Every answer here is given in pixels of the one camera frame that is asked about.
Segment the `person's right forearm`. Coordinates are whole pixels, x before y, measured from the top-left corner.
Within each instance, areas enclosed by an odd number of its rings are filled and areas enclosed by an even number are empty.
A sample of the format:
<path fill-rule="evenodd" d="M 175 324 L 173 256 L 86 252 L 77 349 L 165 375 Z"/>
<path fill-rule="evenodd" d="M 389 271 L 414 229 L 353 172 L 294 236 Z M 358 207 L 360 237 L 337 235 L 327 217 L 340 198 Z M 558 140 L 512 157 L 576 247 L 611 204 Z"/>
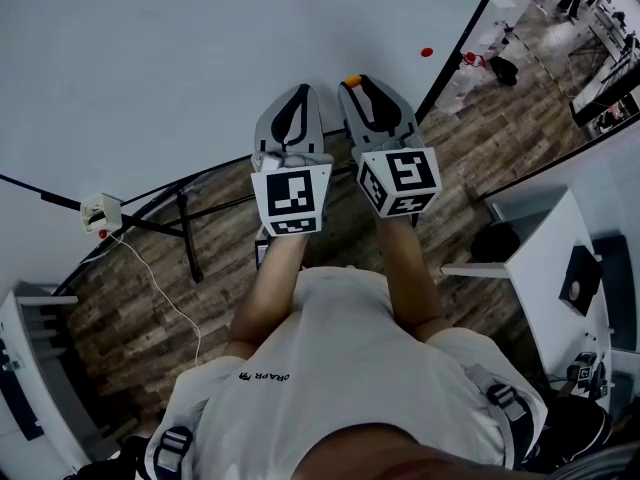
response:
<path fill-rule="evenodd" d="M 377 218 L 376 232 L 394 318 L 412 337 L 426 343 L 450 327 L 436 285 L 408 217 Z"/>

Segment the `black round bin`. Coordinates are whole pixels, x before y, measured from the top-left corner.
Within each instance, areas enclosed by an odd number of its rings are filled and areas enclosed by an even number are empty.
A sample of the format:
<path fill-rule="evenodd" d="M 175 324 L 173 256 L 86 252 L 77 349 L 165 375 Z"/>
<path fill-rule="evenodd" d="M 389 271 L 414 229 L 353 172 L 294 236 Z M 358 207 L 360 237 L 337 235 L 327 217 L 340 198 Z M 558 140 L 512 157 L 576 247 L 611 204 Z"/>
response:
<path fill-rule="evenodd" d="M 520 247 L 521 241 L 508 222 L 489 225 L 474 237 L 470 253 L 476 262 L 503 263 Z"/>

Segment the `black desk mat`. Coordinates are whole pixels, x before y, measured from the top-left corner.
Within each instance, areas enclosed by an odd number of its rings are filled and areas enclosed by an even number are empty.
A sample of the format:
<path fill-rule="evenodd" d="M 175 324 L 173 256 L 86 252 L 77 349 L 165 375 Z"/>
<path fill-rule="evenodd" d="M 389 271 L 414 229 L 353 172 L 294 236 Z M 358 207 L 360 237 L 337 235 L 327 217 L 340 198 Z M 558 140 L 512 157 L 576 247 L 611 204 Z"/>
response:
<path fill-rule="evenodd" d="M 633 352 L 637 344 L 636 299 L 626 237 L 610 235 L 593 241 L 602 260 L 602 285 L 615 349 Z"/>

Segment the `clear red-capped water bottle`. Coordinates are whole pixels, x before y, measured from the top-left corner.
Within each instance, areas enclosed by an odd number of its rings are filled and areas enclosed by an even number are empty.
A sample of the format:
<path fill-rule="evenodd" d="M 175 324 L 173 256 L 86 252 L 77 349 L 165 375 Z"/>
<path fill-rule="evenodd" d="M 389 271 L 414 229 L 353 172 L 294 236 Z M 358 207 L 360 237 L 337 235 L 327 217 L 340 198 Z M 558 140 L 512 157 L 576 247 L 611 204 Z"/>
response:
<path fill-rule="evenodd" d="M 485 60 L 473 52 L 466 53 L 459 67 L 435 102 L 435 107 L 448 115 L 456 114 L 464 106 L 468 93 L 475 87 Z"/>

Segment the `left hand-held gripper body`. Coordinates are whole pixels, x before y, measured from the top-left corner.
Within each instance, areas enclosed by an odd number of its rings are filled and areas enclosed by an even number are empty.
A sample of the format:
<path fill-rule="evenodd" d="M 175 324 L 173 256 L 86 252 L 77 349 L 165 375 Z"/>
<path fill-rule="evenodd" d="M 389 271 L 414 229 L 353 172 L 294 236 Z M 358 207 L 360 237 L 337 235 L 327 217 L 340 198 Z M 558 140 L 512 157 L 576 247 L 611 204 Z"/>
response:
<path fill-rule="evenodd" d="M 333 170 L 328 154 L 256 153 L 254 189 L 261 223 L 268 235 L 306 235 L 321 230 Z"/>

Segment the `white desk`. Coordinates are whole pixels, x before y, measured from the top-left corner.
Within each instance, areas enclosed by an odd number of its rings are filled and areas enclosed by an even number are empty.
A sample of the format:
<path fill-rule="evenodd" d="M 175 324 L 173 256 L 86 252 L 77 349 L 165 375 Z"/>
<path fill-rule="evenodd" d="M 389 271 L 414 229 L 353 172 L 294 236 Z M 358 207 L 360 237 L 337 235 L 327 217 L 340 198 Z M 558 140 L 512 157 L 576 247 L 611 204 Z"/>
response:
<path fill-rule="evenodd" d="M 576 246 L 593 245 L 572 192 L 558 202 L 522 245 L 502 263 L 450 263 L 448 276 L 507 279 L 526 315 L 547 378 L 557 380 L 582 352 L 594 352 L 605 368 L 607 388 L 598 404 L 607 409 L 613 383 L 611 333 L 604 290 L 599 287 L 582 316 L 559 299 L 571 253 Z"/>

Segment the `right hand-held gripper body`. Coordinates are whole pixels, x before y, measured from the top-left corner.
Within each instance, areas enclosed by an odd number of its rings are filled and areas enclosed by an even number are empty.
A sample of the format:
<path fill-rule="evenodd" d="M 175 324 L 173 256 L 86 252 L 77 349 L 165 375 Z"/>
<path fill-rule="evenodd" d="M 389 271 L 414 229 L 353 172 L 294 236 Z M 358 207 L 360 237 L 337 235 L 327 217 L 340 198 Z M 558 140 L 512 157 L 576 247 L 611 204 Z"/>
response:
<path fill-rule="evenodd" d="M 424 212 L 440 193 L 435 150 L 418 135 L 356 141 L 356 182 L 379 217 Z"/>

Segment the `black frame table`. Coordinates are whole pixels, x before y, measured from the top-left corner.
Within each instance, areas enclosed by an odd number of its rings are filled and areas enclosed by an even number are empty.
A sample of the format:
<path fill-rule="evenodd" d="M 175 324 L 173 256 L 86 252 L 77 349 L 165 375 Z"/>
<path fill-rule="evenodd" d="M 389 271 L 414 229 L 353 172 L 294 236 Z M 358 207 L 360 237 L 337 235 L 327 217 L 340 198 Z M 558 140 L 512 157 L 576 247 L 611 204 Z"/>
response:
<path fill-rule="evenodd" d="M 584 127 L 640 86 L 640 43 L 630 35 L 617 60 L 606 61 L 586 87 L 570 102 L 575 124 Z"/>

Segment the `person's white t-shirt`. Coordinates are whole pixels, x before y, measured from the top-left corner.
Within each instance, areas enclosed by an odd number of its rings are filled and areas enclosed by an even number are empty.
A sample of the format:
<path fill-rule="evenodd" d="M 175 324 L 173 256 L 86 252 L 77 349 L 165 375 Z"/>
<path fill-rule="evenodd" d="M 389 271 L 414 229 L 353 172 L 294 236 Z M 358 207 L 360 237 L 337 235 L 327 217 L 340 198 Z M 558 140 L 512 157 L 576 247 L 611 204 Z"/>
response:
<path fill-rule="evenodd" d="M 149 476 L 173 459 L 168 433 L 193 437 L 183 480 L 290 480 L 327 436 L 397 428 L 418 443 L 482 464 L 513 466 L 503 433 L 523 424 L 530 449 L 547 416 L 541 396 L 488 337 L 465 328 L 426 343 L 394 321 L 383 276 L 303 271 L 293 311 L 249 358 L 183 372 L 145 454 Z"/>

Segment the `person's left forearm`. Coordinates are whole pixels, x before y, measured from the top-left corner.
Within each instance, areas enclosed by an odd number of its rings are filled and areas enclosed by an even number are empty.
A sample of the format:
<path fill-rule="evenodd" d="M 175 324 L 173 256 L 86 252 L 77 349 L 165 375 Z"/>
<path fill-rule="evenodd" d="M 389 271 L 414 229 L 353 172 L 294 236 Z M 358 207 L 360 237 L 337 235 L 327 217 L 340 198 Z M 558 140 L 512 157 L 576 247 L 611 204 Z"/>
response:
<path fill-rule="evenodd" d="M 238 306 L 222 355 L 249 359 L 291 313 L 306 235 L 276 238 Z"/>

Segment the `black whiteboard stand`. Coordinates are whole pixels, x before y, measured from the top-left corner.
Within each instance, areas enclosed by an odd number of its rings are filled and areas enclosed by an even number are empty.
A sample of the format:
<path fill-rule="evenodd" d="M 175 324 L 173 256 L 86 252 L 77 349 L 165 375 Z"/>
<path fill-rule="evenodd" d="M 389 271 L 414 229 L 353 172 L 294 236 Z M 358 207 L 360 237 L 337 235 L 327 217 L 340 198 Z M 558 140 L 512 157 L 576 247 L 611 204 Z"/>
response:
<path fill-rule="evenodd" d="M 196 172 L 184 178 L 180 178 L 172 183 L 163 185 L 158 189 L 154 189 L 148 193 L 142 194 L 141 196 L 132 199 L 132 202 L 134 202 L 135 200 L 142 199 L 143 197 L 159 192 L 159 195 L 150 203 L 150 206 L 155 209 L 159 206 L 160 203 L 166 201 L 167 199 L 174 198 L 175 204 L 178 208 L 178 217 L 174 221 L 161 224 L 154 221 L 145 220 L 142 217 L 124 215 L 123 227 L 120 231 L 120 234 L 124 235 L 124 233 L 129 231 L 131 228 L 138 228 L 141 230 L 155 232 L 181 239 L 184 242 L 185 253 L 192 279 L 195 283 L 201 283 L 204 279 L 204 274 L 197 263 L 197 255 L 194 250 L 191 224 L 203 217 L 214 215 L 221 211 L 228 210 L 241 204 L 253 201 L 255 199 L 255 196 L 253 194 L 245 195 L 234 200 L 207 207 L 195 213 L 189 213 L 187 210 L 188 198 L 185 193 L 185 189 L 193 183 L 197 182 L 201 177 L 205 175 L 213 174 L 225 167 L 234 166 L 245 160 L 249 160 L 248 155 L 231 160 L 229 162 L 225 162 L 219 166 Z"/>

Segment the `black chair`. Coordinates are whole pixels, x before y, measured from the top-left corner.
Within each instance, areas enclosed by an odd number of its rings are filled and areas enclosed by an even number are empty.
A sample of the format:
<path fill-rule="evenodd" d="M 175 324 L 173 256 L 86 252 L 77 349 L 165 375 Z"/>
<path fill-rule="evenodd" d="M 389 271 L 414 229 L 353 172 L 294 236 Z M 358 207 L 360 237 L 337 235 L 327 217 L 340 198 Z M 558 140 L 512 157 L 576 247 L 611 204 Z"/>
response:
<path fill-rule="evenodd" d="M 148 442 L 148 438 L 131 436 L 116 458 L 83 466 L 63 480 L 151 480 L 144 466 Z"/>

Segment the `black box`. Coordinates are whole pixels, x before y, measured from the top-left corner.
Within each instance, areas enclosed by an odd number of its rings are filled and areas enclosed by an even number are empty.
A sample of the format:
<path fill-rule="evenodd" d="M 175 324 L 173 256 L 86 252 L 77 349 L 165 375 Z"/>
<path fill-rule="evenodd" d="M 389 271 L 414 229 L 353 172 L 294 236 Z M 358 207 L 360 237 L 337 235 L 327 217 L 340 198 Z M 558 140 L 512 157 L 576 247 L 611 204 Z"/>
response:
<path fill-rule="evenodd" d="M 586 317 L 602 279 L 602 267 L 584 245 L 573 247 L 559 293 L 559 300 Z"/>

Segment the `white shelf unit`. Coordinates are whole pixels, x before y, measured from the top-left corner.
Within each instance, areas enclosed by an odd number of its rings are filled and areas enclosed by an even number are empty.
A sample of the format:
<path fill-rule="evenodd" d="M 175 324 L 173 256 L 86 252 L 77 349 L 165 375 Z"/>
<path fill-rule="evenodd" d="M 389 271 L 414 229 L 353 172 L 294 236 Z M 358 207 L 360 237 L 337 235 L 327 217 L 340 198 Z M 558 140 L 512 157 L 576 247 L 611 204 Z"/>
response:
<path fill-rule="evenodd" d="M 48 296 L 17 296 L 11 292 L 0 306 L 0 339 L 29 407 L 51 447 L 69 474 L 90 462 L 78 437 L 82 406 L 59 361 L 63 350 L 51 345 L 52 329 L 44 327 L 41 307 Z"/>

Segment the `black bag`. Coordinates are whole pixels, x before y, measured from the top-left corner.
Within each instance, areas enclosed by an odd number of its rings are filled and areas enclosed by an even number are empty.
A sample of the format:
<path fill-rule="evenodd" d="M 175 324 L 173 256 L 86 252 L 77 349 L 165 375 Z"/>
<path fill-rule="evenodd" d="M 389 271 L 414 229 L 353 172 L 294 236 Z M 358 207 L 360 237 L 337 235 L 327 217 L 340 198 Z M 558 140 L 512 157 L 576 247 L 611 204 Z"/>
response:
<path fill-rule="evenodd" d="M 489 60 L 489 64 L 496 79 L 501 84 L 506 86 L 515 86 L 517 84 L 518 68 L 511 61 L 495 56 Z"/>

